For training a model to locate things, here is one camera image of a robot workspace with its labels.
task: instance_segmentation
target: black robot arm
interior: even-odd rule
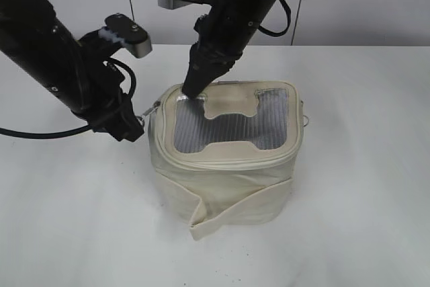
[[[159,5],[176,9],[190,3],[212,6],[195,25],[198,41],[189,52],[189,68],[183,92],[195,98],[213,80],[227,73],[240,59],[276,0],[159,0]]]
[[[56,18],[48,0],[0,0],[0,50],[37,82],[88,122],[80,131],[108,132],[117,140],[135,141],[143,134],[132,108],[136,87],[127,66],[110,58],[120,48],[143,57],[151,51],[148,34],[125,15],[105,20],[106,26],[76,41]],[[116,65],[132,76],[132,89],[123,93],[125,80]],[[58,138],[60,134],[25,134],[24,138]]]

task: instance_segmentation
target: zipper pull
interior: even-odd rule
[[[150,107],[147,111],[145,111],[142,115],[141,115],[141,117],[142,118],[145,118],[145,117],[147,117],[147,116],[150,116],[155,110],[157,110],[158,109],[158,107],[161,105],[161,102],[160,101],[156,101],[156,102],[154,102],[154,104],[153,104],[153,106],[152,107]]]

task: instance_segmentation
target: white table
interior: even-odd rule
[[[136,113],[183,80],[188,50],[119,53]],[[0,126],[82,125],[0,59]],[[195,242],[154,189],[145,137],[1,136],[0,286],[429,286],[430,48],[249,47],[224,79],[288,80],[305,101],[296,191],[275,221]]]

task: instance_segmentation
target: canvas bag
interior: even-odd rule
[[[150,115],[157,186],[199,240],[274,219],[292,191],[302,102],[286,82],[219,82],[189,100],[176,85]]]

